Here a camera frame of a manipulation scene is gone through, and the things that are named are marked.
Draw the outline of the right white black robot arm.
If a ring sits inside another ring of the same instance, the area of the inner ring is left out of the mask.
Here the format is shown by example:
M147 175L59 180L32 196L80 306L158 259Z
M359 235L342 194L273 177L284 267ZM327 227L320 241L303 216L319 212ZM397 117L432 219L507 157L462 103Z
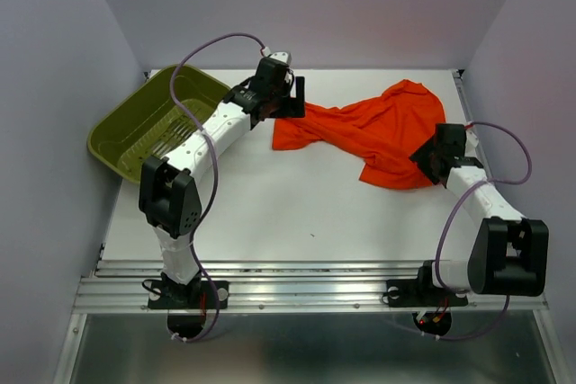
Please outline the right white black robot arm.
M414 281L415 295L425 303L436 302L446 291L538 297L545 288L549 228L516 210L497 189L502 181L489 177L477 157L468 156L475 125L438 123L410 158L432 184L457 199L442 228L431 272ZM478 231L466 260L445 261L442 251L459 210Z

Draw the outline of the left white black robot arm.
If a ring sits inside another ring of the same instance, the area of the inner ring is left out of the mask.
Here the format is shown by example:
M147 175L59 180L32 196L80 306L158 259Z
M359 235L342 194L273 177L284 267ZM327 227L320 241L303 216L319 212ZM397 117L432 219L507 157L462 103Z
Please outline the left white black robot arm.
M294 75L291 63L288 51L265 55L254 75L224 94L201 129L165 156L143 163L139 210L154 229L163 261L159 280L146 285L151 300L163 300L167 308L222 303L191 250L205 208L197 186L207 172L218 172L219 156L258 123L304 116L304 79Z

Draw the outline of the orange t shirt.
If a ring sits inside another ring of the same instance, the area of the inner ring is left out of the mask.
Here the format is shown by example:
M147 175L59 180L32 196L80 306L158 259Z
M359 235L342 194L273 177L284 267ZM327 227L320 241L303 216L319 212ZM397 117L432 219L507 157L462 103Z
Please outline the orange t shirt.
M305 111L303 118L274 122L273 150L325 142L364 161L364 183L398 191L432 184L410 161L446 121L444 105L424 85L404 79L373 98L341 108L306 103Z

